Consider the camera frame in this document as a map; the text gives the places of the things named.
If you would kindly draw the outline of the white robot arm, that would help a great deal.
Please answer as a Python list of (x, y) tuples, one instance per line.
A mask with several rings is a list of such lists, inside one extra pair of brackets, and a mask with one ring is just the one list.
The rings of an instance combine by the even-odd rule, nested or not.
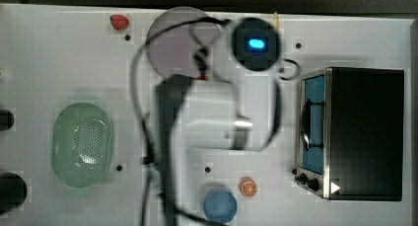
[(165, 226), (179, 226), (179, 216), (190, 216), (197, 202), (193, 149), (260, 152), (280, 127), (281, 41), (270, 23), (229, 22), (208, 58), (204, 79), (174, 74), (153, 90)]

